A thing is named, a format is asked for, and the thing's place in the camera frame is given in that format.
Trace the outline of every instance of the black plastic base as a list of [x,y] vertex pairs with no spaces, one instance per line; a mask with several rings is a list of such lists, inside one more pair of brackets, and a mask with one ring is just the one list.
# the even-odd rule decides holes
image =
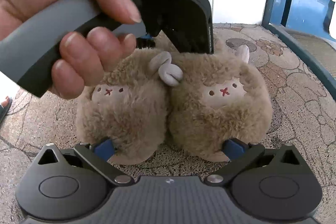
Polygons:
[[294,145],[251,146],[205,178],[134,180],[89,145],[46,145],[16,190],[23,223],[316,223],[322,189]]

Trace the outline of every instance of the triangular cutout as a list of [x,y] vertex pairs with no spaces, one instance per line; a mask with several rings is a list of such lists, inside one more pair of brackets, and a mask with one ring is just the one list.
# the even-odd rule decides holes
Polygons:
[[272,161],[273,158],[274,155],[264,155],[258,160],[257,166],[258,167],[267,166],[269,165],[269,163]]
[[64,154],[63,157],[66,159],[66,161],[70,165],[76,166],[76,167],[83,167],[83,164],[82,164],[81,160],[79,158],[77,158],[76,156],[69,155],[69,154]]
[[56,155],[54,151],[51,149],[48,149],[44,152],[43,156],[41,157],[39,164],[53,164],[55,162],[58,162]]
[[286,164],[295,164],[295,165],[300,164],[300,162],[298,161],[298,159],[296,158],[292,150],[287,150],[285,152],[281,162],[286,163]]

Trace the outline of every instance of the red x nose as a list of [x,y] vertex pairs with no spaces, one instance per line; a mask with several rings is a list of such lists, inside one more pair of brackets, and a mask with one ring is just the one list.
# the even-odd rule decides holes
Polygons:
[[220,92],[223,92],[223,96],[230,95],[229,92],[227,91],[227,88],[224,88],[223,90],[219,90]]
[[108,90],[108,89],[106,89],[105,91],[106,91],[106,93],[105,93],[104,95],[107,95],[107,94],[108,94],[108,95],[111,95],[111,91],[112,91],[112,90]]

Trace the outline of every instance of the gray handle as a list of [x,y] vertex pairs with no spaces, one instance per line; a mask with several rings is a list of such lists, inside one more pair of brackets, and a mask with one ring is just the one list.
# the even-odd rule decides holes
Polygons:
[[51,84],[50,70],[59,58],[58,45],[62,37],[75,30],[86,35],[101,25],[112,28],[115,35],[133,33],[141,37],[146,34],[143,22],[120,25],[102,14],[93,0],[58,0],[0,42],[0,71],[40,97]]

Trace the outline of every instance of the sandal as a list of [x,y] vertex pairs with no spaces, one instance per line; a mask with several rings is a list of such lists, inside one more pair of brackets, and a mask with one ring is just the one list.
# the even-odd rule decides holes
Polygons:
[[11,104],[12,104],[12,99],[11,98],[9,98],[9,102],[5,107],[3,107],[0,104],[0,125],[2,124],[2,121],[4,120],[5,115],[7,114],[9,108],[11,107]]

